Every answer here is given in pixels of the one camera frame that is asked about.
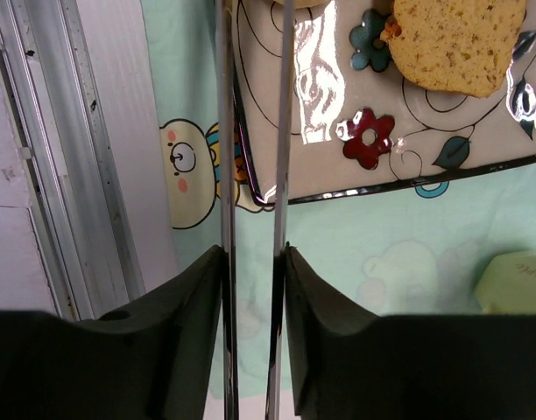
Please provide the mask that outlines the herb bread slice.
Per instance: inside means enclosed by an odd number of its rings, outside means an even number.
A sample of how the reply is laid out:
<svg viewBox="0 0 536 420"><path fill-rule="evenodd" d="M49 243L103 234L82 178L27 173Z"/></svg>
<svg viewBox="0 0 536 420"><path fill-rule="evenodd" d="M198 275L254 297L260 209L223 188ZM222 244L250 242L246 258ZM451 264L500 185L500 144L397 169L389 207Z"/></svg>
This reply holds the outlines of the herb bread slice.
<svg viewBox="0 0 536 420"><path fill-rule="evenodd" d="M411 83L485 98L503 84L525 11L514 0L397 0L380 39Z"/></svg>

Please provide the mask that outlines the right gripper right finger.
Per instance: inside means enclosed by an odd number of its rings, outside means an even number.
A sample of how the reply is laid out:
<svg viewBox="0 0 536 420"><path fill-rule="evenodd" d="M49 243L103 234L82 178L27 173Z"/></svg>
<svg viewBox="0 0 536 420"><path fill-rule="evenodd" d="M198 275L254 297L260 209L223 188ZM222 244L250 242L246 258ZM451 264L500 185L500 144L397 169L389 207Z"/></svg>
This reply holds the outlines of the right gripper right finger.
<svg viewBox="0 0 536 420"><path fill-rule="evenodd" d="M289 247L286 322L304 419L536 419L536 315L379 317Z"/></svg>

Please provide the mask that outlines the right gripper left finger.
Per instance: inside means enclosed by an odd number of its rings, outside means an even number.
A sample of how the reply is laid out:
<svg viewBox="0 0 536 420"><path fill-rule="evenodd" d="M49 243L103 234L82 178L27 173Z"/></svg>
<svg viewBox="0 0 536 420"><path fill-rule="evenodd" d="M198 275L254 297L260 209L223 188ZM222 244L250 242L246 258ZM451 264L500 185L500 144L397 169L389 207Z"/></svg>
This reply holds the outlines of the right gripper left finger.
<svg viewBox="0 0 536 420"><path fill-rule="evenodd" d="M0 311L0 419L200 419L221 248L98 319Z"/></svg>

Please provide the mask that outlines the metal tongs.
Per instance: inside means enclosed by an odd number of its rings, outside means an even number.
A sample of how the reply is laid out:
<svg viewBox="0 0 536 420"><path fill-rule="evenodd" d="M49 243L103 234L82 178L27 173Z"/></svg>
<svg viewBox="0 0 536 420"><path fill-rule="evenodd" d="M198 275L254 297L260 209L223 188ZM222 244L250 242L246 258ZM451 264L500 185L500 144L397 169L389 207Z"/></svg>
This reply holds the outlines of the metal tongs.
<svg viewBox="0 0 536 420"><path fill-rule="evenodd" d="M272 264L272 315L267 377L266 419L278 419L280 410L281 335L286 279L286 210L290 162L294 2L284 2L284 29L280 72L277 183ZM222 273L224 417L239 418L238 356L236 336L236 221L234 181L233 43L231 7L215 2L215 57L219 116L219 179L221 186L221 235L225 253Z"/></svg>

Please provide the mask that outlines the round pale bread roll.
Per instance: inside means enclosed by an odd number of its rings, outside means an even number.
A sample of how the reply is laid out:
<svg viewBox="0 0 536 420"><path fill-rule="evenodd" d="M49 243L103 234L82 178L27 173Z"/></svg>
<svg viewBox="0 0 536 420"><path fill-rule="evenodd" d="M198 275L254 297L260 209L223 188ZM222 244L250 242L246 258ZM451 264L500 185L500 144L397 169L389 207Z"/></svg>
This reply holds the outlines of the round pale bread roll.
<svg viewBox="0 0 536 420"><path fill-rule="evenodd" d="M311 8L326 3L326 0L295 0L294 4L297 9Z"/></svg>

